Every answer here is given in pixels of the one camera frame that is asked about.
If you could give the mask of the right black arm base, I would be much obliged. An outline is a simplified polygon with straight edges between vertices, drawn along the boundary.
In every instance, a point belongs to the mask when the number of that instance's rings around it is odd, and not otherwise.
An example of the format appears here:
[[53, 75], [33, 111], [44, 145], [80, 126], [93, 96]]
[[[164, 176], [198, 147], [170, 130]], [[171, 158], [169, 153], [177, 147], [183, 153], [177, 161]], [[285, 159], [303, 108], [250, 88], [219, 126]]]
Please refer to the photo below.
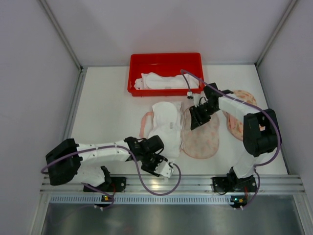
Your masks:
[[240, 192], [255, 192], [257, 189], [257, 184], [253, 176], [247, 178], [238, 179], [236, 177], [213, 177], [213, 191], [220, 195], [226, 193]]

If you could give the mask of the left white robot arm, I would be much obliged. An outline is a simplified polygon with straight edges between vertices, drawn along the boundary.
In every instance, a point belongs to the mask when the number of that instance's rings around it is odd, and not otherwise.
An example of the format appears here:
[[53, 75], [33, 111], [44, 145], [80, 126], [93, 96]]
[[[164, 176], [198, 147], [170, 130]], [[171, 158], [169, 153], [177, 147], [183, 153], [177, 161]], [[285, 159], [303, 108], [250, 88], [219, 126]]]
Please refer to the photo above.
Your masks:
[[161, 155], [164, 144], [156, 135], [148, 139], [127, 137], [105, 144], [81, 144], [66, 139], [45, 157], [50, 184], [87, 183], [93, 187], [108, 184], [107, 162], [140, 162], [141, 170], [154, 176], [171, 177], [173, 166]]

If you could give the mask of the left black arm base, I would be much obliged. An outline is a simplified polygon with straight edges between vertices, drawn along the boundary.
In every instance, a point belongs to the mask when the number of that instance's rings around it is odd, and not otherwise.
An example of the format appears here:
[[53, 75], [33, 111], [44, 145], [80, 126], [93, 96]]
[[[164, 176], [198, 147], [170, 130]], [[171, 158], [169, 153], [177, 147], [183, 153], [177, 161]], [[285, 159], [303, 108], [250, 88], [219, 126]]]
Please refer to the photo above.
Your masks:
[[126, 177], [111, 177], [111, 182], [105, 181], [95, 189], [103, 192], [123, 192], [126, 188]]

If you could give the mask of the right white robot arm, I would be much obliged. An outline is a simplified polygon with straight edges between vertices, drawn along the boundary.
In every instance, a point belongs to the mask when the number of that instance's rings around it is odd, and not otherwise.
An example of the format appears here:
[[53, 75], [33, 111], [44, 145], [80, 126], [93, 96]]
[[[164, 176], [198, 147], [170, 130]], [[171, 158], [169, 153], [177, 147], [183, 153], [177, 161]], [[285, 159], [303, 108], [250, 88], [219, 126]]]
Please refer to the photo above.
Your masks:
[[205, 102], [195, 99], [189, 108], [191, 130], [208, 123], [218, 111], [226, 112], [242, 123], [245, 149], [227, 178], [233, 185], [252, 179], [257, 167], [270, 164], [279, 154], [282, 140], [275, 111], [263, 110], [231, 90], [221, 91], [215, 83], [207, 84], [203, 91]]

